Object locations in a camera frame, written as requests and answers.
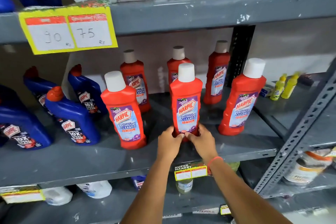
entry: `person's right hand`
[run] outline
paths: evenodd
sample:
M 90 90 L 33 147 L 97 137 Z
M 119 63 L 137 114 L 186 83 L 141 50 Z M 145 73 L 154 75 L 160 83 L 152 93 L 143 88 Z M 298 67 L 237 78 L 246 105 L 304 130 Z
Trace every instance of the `person's right hand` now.
M 195 136 L 189 132 L 186 132 L 184 135 L 192 141 L 204 164 L 207 165 L 210 160 L 218 156 L 215 139 L 211 132 L 200 123 L 198 124 L 198 131 L 199 136 Z

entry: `white bottle cap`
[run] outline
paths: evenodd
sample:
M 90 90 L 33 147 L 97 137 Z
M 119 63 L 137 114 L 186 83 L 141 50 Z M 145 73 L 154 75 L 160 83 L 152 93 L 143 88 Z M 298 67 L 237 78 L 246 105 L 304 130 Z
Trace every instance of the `white bottle cap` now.
M 137 60 L 137 58 L 135 57 L 134 50 L 124 51 L 124 58 L 125 58 L 125 63 L 134 63 Z
M 173 59 L 174 60 L 183 60 L 185 58 L 184 55 L 184 47 L 183 46 L 174 46 L 173 47 Z
M 216 43 L 215 52 L 225 53 L 228 51 L 228 42 L 226 40 L 219 40 Z
M 123 74 L 120 71 L 112 71 L 105 74 L 107 90 L 110 92 L 121 91 L 126 87 Z
M 195 80 L 195 66 L 192 63 L 178 65 L 178 80 L 180 82 L 192 82 Z
M 263 59 L 252 58 L 246 61 L 243 75 L 249 78 L 260 78 L 263 75 L 266 62 Z

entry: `person's left hand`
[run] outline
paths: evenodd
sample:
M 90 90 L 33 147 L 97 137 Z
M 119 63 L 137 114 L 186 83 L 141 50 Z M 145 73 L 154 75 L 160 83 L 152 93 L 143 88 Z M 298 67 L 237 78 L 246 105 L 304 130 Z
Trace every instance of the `person's left hand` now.
M 184 134 L 179 134 L 177 137 L 173 137 L 172 133 L 174 126 L 170 126 L 159 136 L 157 146 L 157 159 L 163 159 L 169 163 L 172 163 L 174 158 L 179 153 L 180 145 Z

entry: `orange lid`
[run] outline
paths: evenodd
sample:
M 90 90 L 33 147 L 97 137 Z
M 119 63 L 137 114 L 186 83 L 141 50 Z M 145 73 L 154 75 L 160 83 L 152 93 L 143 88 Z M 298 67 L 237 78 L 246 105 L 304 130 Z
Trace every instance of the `orange lid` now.
M 75 66 L 70 70 L 70 73 L 71 73 L 73 76 L 81 76 L 81 75 L 82 75 L 82 66 L 81 66 L 81 64 L 77 64 L 77 65 L 75 65 Z
M 31 68 L 27 69 L 27 71 L 24 74 L 24 77 L 27 78 L 39 77 L 39 72 L 37 71 L 36 66 L 32 66 Z
M 305 153 L 309 157 L 312 157 L 312 158 L 317 159 L 317 160 L 322 160 L 322 161 L 332 161 L 333 160 L 333 157 L 323 157 L 323 156 L 320 156 L 320 155 L 317 155 L 317 154 L 313 153 L 312 151 L 306 151 Z
M 64 97 L 61 86 L 55 86 L 47 93 L 47 99 L 52 102 L 60 101 Z

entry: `yellow bottle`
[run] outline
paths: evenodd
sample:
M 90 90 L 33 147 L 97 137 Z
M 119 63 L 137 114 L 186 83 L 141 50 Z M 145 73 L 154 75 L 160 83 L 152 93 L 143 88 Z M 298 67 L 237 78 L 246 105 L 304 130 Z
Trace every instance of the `yellow bottle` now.
M 285 89 L 283 90 L 283 93 L 281 94 L 282 98 L 288 99 L 291 96 L 295 86 L 297 85 L 298 78 L 299 78 L 299 73 L 296 72 L 292 75 L 290 79 L 288 79 L 287 85 Z
M 286 76 L 287 74 L 283 74 L 279 81 L 276 82 L 274 90 L 272 95 L 269 97 L 271 100 L 278 100 L 280 97 L 280 94 L 282 93 L 282 91 L 284 90 L 285 87 L 285 83 L 286 83 Z

